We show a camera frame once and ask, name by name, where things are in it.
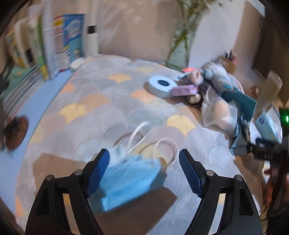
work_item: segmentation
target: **white round object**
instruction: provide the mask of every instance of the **white round object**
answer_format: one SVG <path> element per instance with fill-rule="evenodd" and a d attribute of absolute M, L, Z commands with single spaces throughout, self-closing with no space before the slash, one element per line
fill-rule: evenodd
<path fill-rule="evenodd" d="M 72 71 L 75 71 L 77 70 L 82 64 L 84 64 L 86 61 L 86 58 L 78 58 L 77 60 L 73 61 L 71 64 L 70 64 L 70 69 Z"/>
<path fill-rule="evenodd" d="M 148 81 L 149 91 L 159 98 L 173 97 L 171 90 L 177 86 L 173 80 L 162 76 L 151 77 Z"/>

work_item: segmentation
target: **metal screw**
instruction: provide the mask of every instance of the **metal screw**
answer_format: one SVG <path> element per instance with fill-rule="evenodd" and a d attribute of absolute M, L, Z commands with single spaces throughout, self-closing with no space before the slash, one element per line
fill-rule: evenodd
<path fill-rule="evenodd" d="M 241 181 L 241 180 L 243 179 L 243 177 L 240 176 L 240 175 L 236 175 L 236 179 L 239 180 L 239 181 Z"/>
<path fill-rule="evenodd" d="M 81 175 L 81 174 L 82 174 L 82 170 L 76 170 L 76 171 L 74 172 L 74 174 L 75 174 L 75 175 Z"/>
<path fill-rule="evenodd" d="M 46 179 L 46 180 L 51 180 L 52 177 L 53 177 L 53 175 L 47 175 L 47 176 L 45 177 L 45 179 Z"/>
<path fill-rule="evenodd" d="M 208 171 L 206 171 L 206 174 L 207 174 L 208 176 L 213 176 L 213 175 L 214 175 L 214 172 L 211 171 L 211 170 L 208 170 Z"/>

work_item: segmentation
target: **teal cloth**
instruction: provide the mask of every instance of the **teal cloth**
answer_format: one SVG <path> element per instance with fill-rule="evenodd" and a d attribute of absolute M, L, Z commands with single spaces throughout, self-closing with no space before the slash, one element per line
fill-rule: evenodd
<path fill-rule="evenodd" d="M 243 94 L 240 91 L 225 91 L 221 96 L 227 103 L 232 100 L 236 101 L 238 108 L 238 120 L 237 120 L 237 137 L 230 147 L 230 152 L 234 156 L 243 156 L 247 154 L 247 139 L 242 131 L 241 123 L 244 120 L 251 122 L 257 101 L 253 98 Z"/>
<path fill-rule="evenodd" d="M 166 173 L 159 159 L 130 156 L 108 166 L 96 193 L 88 199 L 94 214 L 117 208 L 163 186 Z"/>

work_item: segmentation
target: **red object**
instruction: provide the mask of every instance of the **red object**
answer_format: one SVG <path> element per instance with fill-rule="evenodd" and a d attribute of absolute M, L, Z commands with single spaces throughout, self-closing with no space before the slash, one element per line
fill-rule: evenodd
<path fill-rule="evenodd" d="M 186 73 L 186 72 L 193 72 L 194 70 L 195 70 L 194 68 L 184 68 L 182 71 Z"/>

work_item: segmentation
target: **book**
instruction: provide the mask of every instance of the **book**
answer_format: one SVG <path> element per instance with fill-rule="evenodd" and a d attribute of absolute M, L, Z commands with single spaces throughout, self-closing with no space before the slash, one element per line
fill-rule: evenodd
<path fill-rule="evenodd" d="M 35 60 L 35 63 L 39 64 L 43 78 L 48 79 L 49 75 L 48 75 L 47 65 L 46 65 L 46 61 L 45 61 L 45 57 L 44 57 L 43 49 L 42 49 L 43 42 L 42 42 L 42 30 L 41 30 L 41 16 L 38 16 L 30 20 L 28 25 L 30 28 L 31 48 L 32 48 L 33 59 Z"/>
<path fill-rule="evenodd" d="M 29 96 L 45 82 L 39 65 L 30 69 L 15 66 L 8 81 L 8 88 L 0 96 L 3 102 L 4 118 L 15 115 Z"/>
<path fill-rule="evenodd" d="M 53 20 L 54 50 L 60 71 L 83 56 L 82 32 L 84 14 L 66 14 Z"/>
<path fill-rule="evenodd" d="M 29 97 L 31 97 L 44 83 L 45 80 L 42 78 L 37 79 L 34 83 L 31 83 L 23 95 L 16 101 L 16 103 L 5 111 L 5 119 L 17 115 Z"/>
<path fill-rule="evenodd" d="M 11 57 L 13 58 L 14 63 L 17 66 L 24 67 L 20 53 L 19 53 L 18 48 L 16 46 L 14 31 L 11 31 L 10 33 L 8 33 L 6 35 L 5 41 L 6 41 L 6 44 L 8 46 L 9 53 L 10 53 Z"/>
<path fill-rule="evenodd" d="M 32 67 L 34 61 L 30 50 L 30 32 L 26 18 L 23 18 L 15 24 L 14 36 L 25 68 Z"/>
<path fill-rule="evenodd" d="M 6 111 L 9 107 L 14 106 L 17 100 L 26 92 L 29 85 L 42 78 L 39 66 L 35 66 L 23 80 L 13 89 L 13 91 L 4 99 L 3 109 Z"/>
<path fill-rule="evenodd" d="M 41 18 L 42 23 L 42 35 L 43 35 L 43 47 L 49 71 L 50 79 L 54 79 L 59 73 L 57 63 L 55 62 L 54 51 L 54 36 L 53 36 L 53 1 L 43 1 L 43 14 Z"/>

